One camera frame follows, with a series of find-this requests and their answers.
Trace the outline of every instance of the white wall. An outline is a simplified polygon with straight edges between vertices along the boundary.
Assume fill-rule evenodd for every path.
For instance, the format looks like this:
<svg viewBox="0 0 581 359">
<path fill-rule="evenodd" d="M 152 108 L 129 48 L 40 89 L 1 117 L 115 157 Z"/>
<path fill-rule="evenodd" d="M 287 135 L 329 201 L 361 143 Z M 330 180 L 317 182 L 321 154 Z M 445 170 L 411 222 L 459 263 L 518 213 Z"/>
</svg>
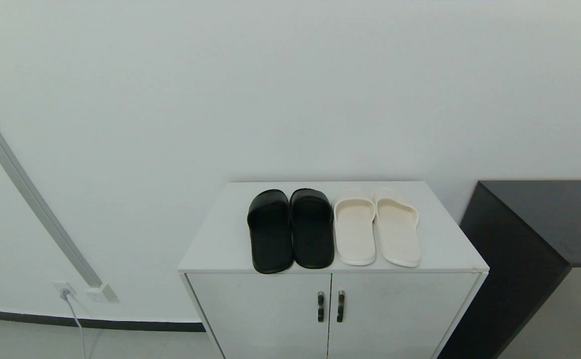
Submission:
<svg viewBox="0 0 581 359">
<path fill-rule="evenodd" d="M 423 179 L 458 220 L 581 178 L 581 2 L 0 2 L 0 128 L 120 296 L 81 315 L 196 321 L 226 181 Z M 85 288 L 0 169 L 0 310 L 66 316 L 51 279 Z"/>
</svg>

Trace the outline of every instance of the cabinet top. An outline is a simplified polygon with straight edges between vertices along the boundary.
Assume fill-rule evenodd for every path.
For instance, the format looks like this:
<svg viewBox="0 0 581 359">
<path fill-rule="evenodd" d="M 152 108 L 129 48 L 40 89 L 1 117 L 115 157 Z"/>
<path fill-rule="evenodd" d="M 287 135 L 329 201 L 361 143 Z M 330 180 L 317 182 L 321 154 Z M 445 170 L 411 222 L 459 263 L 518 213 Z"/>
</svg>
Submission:
<svg viewBox="0 0 581 359">
<path fill-rule="evenodd" d="M 335 250 L 332 264 L 309 270 L 294 263 L 282 273 L 358 273 L 358 272 L 485 272 L 488 264 L 430 187 L 423 181 L 396 182 L 230 182 L 217 198 L 178 266 L 181 273 L 257 273 L 250 250 L 247 213 L 253 198 L 264 190 L 277 188 L 290 198 L 298 188 L 320 190 L 329 200 L 346 188 L 360 188 L 369 194 L 388 187 L 408 197 L 420 213 L 417 234 L 421 245 L 421 265 L 404 268 L 389 263 L 381 253 L 375 233 L 377 259 L 368 266 L 350 266 L 340 261 Z"/>
<path fill-rule="evenodd" d="M 481 181 L 566 261 L 581 266 L 581 181 Z"/>
</svg>

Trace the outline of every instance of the black baseboard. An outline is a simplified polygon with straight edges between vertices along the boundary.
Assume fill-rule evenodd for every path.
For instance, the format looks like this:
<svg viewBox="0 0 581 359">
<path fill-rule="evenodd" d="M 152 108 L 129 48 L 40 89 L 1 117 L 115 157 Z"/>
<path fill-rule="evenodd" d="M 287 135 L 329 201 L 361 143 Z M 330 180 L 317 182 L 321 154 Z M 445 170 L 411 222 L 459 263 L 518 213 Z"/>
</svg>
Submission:
<svg viewBox="0 0 581 359">
<path fill-rule="evenodd" d="M 33 314 L 19 314 L 0 312 L 0 320 L 17 321 L 21 323 L 61 325 L 63 327 L 77 327 L 74 318 L 59 318 L 50 316 L 36 316 Z M 117 329 L 117 330 L 147 330 L 150 332 L 205 332 L 202 323 L 173 323 L 154 321 L 105 321 L 82 320 L 84 328 Z"/>
</svg>

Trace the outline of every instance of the floor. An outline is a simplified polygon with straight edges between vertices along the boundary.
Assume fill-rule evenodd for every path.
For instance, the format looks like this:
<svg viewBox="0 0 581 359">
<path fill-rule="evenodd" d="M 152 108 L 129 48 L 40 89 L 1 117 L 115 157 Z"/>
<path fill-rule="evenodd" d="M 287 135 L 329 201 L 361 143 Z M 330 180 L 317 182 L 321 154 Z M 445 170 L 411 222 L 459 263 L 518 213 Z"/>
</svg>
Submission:
<svg viewBox="0 0 581 359">
<path fill-rule="evenodd" d="M 84 329 L 90 359 L 221 359 L 206 333 Z M 83 359 L 80 332 L 0 321 L 0 359 Z"/>
</svg>

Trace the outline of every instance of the white slipper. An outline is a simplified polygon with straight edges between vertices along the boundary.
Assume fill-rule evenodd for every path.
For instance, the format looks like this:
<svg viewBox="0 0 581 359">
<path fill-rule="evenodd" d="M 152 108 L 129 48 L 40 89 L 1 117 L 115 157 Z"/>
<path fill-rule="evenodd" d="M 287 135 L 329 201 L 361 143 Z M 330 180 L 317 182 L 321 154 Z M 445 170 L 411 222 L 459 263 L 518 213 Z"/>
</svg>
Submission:
<svg viewBox="0 0 581 359">
<path fill-rule="evenodd" d="M 419 213 L 412 203 L 390 188 L 378 188 L 372 193 L 377 209 L 375 224 L 379 243 L 386 261 L 404 267 L 421 263 L 421 248 L 417 238 Z"/>
<path fill-rule="evenodd" d="M 375 239 L 372 221 L 375 203 L 362 190 L 342 191 L 332 202 L 334 236 L 341 261 L 365 266 L 375 261 Z"/>
</svg>

